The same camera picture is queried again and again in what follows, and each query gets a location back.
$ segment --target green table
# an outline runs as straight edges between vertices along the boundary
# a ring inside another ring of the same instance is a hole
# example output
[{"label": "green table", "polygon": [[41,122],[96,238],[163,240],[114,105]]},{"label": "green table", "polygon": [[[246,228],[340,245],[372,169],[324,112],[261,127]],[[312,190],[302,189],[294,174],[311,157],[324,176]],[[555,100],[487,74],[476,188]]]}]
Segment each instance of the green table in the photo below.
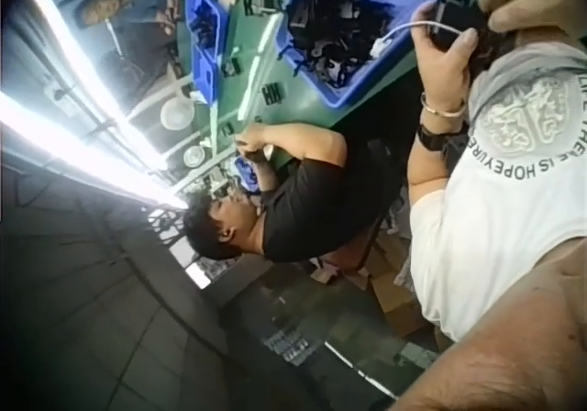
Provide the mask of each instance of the green table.
[{"label": "green table", "polygon": [[[216,143],[216,152],[225,150],[232,143],[230,138],[223,137],[217,131],[226,122],[230,122],[236,131],[254,117],[261,117],[263,122],[271,124],[305,122],[330,128],[415,67],[415,55],[410,51],[357,103],[339,109],[329,108],[304,78],[293,77],[292,67],[287,61],[277,60],[274,38],[281,20],[282,15],[245,17],[242,0],[231,6],[225,58],[230,55],[237,57],[242,73],[229,78],[220,76],[220,95],[217,104],[210,107],[210,131],[213,143]],[[190,72],[190,39],[186,32],[178,30],[178,42],[184,69]],[[279,83],[284,90],[284,99],[279,105],[265,105],[260,88],[266,83]],[[281,155],[276,163],[281,165],[286,160],[287,157]]]}]

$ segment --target bracelet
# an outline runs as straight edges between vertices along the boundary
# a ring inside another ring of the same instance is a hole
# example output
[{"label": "bracelet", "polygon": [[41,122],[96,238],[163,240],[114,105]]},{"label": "bracelet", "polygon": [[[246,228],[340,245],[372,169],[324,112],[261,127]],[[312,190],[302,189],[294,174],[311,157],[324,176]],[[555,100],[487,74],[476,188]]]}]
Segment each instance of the bracelet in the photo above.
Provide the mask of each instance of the bracelet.
[{"label": "bracelet", "polygon": [[459,111],[449,112],[449,111],[438,111],[434,108],[431,108],[428,103],[426,102],[426,93],[422,93],[420,96],[420,102],[422,103],[422,107],[428,112],[436,116],[446,117],[448,119],[456,119],[457,117],[461,117],[465,111],[467,111],[467,103],[463,102],[462,107]]}]

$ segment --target man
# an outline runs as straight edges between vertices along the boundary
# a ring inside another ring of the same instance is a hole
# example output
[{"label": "man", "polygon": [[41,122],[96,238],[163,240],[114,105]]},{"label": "man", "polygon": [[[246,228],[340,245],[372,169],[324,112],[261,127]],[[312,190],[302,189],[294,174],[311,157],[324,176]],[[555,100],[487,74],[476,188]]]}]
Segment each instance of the man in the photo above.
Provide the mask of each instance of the man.
[{"label": "man", "polygon": [[[574,39],[587,2],[480,4],[519,48],[470,93],[475,33],[442,54],[413,31],[430,136],[408,162],[412,274],[456,345],[393,410],[585,409],[587,57]],[[467,96],[471,143],[448,179],[429,141],[460,125]]]},{"label": "man", "polygon": [[[237,143],[253,160],[262,210],[244,195],[212,201],[197,194],[184,225],[192,247],[206,257],[225,260],[246,252],[274,262],[307,260],[349,243],[385,210],[392,163],[382,165],[364,143],[306,124],[254,124]],[[301,161],[281,187],[264,157],[252,154],[266,145]],[[402,175],[395,177],[399,188]]]},{"label": "man", "polygon": [[179,17],[179,0],[83,0],[74,11],[80,28],[114,16],[131,23],[158,23],[171,35]]}]

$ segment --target wristwatch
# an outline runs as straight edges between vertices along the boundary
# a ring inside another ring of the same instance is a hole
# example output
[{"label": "wristwatch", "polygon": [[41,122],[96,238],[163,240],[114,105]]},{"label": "wristwatch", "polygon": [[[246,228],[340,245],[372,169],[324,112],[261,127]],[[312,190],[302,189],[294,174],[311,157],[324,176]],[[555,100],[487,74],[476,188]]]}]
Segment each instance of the wristwatch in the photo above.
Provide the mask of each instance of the wristwatch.
[{"label": "wristwatch", "polygon": [[435,134],[428,128],[424,127],[424,125],[420,124],[416,134],[424,148],[428,151],[438,152],[444,150],[450,137],[459,133]]}]

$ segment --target electronic component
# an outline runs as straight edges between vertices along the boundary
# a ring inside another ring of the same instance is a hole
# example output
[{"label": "electronic component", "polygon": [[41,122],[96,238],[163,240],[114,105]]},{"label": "electronic component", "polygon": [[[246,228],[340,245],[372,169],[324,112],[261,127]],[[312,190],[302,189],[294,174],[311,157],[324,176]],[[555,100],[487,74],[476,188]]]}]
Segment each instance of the electronic component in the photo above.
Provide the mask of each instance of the electronic component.
[{"label": "electronic component", "polygon": [[268,106],[279,104],[283,99],[278,83],[267,83],[261,87],[260,92],[263,94],[265,104]]},{"label": "electronic component", "polygon": [[220,134],[226,138],[234,136],[235,129],[232,127],[232,124],[230,124],[230,122],[227,122],[226,124],[220,127]]},{"label": "electronic component", "polygon": [[264,17],[282,11],[281,0],[242,0],[246,17]]},{"label": "electronic component", "polygon": [[222,74],[224,74],[225,78],[238,76],[242,72],[242,69],[240,68],[240,63],[238,62],[237,58],[234,57],[228,58],[228,60],[222,62],[220,69],[222,70]]},{"label": "electronic component", "polygon": [[218,28],[216,15],[206,3],[201,3],[194,10],[194,20],[188,25],[194,40],[202,49],[211,49],[216,45]]},{"label": "electronic component", "polygon": [[[493,61],[503,53],[512,50],[515,45],[514,34],[492,32],[487,26],[487,16],[479,5],[471,0],[438,0],[431,19],[440,24],[451,26],[459,31],[475,28],[479,33],[479,44],[471,56],[469,69],[471,80],[479,73],[488,70]],[[428,34],[435,46],[447,51],[457,39],[457,35],[437,26],[430,26]]]},{"label": "electronic component", "polygon": [[371,0],[292,0],[285,9],[292,40],[278,56],[296,49],[304,68],[332,88],[348,85],[371,58],[371,47],[393,20],[391,6]]}]

